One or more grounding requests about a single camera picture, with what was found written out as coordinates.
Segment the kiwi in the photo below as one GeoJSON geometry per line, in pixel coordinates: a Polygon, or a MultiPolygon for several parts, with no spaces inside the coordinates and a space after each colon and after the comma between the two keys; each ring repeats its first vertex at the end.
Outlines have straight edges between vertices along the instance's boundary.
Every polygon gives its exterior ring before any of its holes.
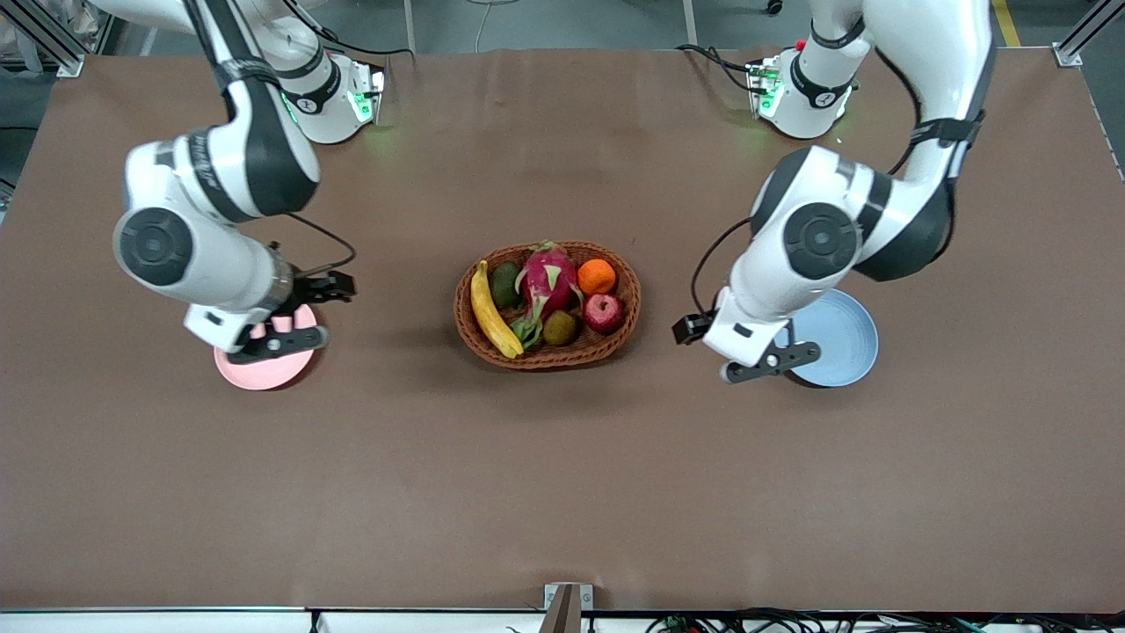
{"type": "Polygon", "coordinates": [[[569,313],[558,309],[543,324],[543,343],[547,345],[570,345],[578,338],[578,320],[569,313]]]}

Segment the orange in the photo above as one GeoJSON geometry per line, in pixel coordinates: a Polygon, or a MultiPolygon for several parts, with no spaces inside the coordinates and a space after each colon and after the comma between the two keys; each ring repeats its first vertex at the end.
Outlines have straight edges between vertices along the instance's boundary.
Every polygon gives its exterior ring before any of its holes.
{"type": "Polygon", "coordinates": [[[578,287],[586,296],[606,293],[618,282],[618,273],[604,259],[591,259],[578,268],[578,287]]]}

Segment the black strap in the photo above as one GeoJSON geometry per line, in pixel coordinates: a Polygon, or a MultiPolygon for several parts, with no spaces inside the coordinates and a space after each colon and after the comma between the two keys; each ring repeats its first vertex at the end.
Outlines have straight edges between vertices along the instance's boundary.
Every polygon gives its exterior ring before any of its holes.
{"type": "Polygon", "coordinates": [[[259,81],[272,83],[278,88],[281,87],[281,83],[278,81],[278,75],[273,72],[270,64],[258,57],[227,60],[215,66],[215,79],[218,81],[219,89],[223,91],[226,90],[227,85],[234,83],[235,81],[243,81],[245,79],[256,79],[259,81]]]}
{"type": "Polygon", "coordinates": [[[891,199],[891,184],[890,175],[882,171],[875,172],[875,177],[871,181],[871,190],[867,192],[867,201],[864,202],[860,217],[856,218],[864,242],[871,237],[872,230],[875,229],[879,219],[883,217],[883,211],[886,210],[886,201],[891,199]]]}
{"type": "Polygon", "coordinates": [[[332,66],[328,69],[328,78],[324,80],[324,83],[322,83],[320,88],[305,93],[285,90],[284,92],[286,99],[289,99],[290,103],[305,114],[321,114],[324,109],[324,103],[328,102],[328,99],[331,99],[340,88],[340,81],[343,75],[339,65],[335,63],[328,65],[332,66]]]}
{"type": "Polygon", "coordinates": [[[844,34],[844,37],[840,37],[839,39],[825,39],[824,37],[817,35],[817,29],[811,26],[809,27],[809,31],[812,34],[812,40],[818,45],[835,51],[855,42],[855,39],[863,34],[864,28],[863,18],[861,17],[860,21],[855,22],[855,26],[853,26],[847,33],[844,34]]]}
{"type": "Polygon", "coordinates": [[[948,147],[962,141],[972,146],[976,139],[976,134],[981,130],[984,121],[984,110],[981,110],[976,118],[965,120],[962,118],[935,118],[921,123],[910,134],[910,146],[937,138],[943,147],[948,147]]]}
{"type": "Polygon", "coordinates": [[[847,92],[848,88],[852,87],[852,79],[848,79],[846,83],[839,85],[829,87],[821,85],[804,74],[801,70],[801,55],[798,54],[793,57],[793,63],[790,64],[789,75],[793,79],[793,87],[796,91],[804,94],[809,99],[809,106],[818,110],[830,108],[847,92]]]}

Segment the metal frame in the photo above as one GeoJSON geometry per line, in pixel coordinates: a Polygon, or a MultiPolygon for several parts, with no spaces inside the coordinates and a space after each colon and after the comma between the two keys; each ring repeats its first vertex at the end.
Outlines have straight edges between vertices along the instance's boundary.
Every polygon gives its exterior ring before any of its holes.
{"type": "Polygon", "coordinates": [[[583,608],[594,608],[594,586],[579,582],[555,582],[543,587],[547,615],[539,633],[578,633],[583,608]]]}
{"type": "Polygon", "coordinates": [[[1062,42],[1051,45],[1060,67],[1082,65],[1079,53],[1107,24],[1125,11],[1125,0],[1098,0],[1062,42]]]}
{"type": "Polygon", "coordinates": [[[417,53],[417,42],[414,40],[414,2],[403,0],[403,13],[406,16],[406,47],[417,53]]]}
{"type": "Polygon", "coordinates": [[[687,43],[699,46],[700,37],[695,30],[695,6],[692,0],[684,0],[684,26],[687,28],[687,43]]]}
{"type": "Polygon", "coordinates": [[[30,37],[58,64],[58,76],[78,76],[90,53],[76,37],[35,0],[0,0],[0,13],[30,37]]]}

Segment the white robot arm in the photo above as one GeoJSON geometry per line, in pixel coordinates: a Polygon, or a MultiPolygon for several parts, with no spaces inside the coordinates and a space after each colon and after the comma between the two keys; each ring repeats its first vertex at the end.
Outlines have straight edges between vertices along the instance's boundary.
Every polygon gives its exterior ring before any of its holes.
{"type": "Polygon", "coordinates": [[[349,299],[354,286],[331,271],[296,272],[274,247],[235,224],[299,211],[320,166],[281,100],[236,0],[184,0],[194,30],[226,100],[230,123],[135,147],[125,165],[125,214],[117,260],[147,288],[191,304],[184,326],[234,362],[254,362],[326,344],[298,332],[281,350],[250,346],[250,332],[302,302],[349,299]]]}
{"type": "Polygon", "coordinates": [[[916,99],[919,121],[901,179],[820,146],[793,152],[770,174],[750,210],[754,238],[716,308],[673,328],[677,343],[702,340],[730,360],[721,376],[732,383],[813,361],[816,345],[781,354],[774,338],[853,268],[898,279],[944,252],[954,187],[983,118],[994,54],[986,0],[810,2],[804,48],[752,72],[765,89],[758,114],[791,136],[822,134],[874,46],[916,99]]]}
{"type": "MultiPolygon", "coordinates": [[[[132,22],[197,33],[187,0],[91,1],[132,22]]],[[[323,1],[305,0],[304,6],[323,1]]],[[[234,4],[310,141],[340,143],[375,120],[384,89],[382,69],[326,52],[316,33],[296,17],[295,11],[304,11],[297,0],[236,0],[234,4]]]]}

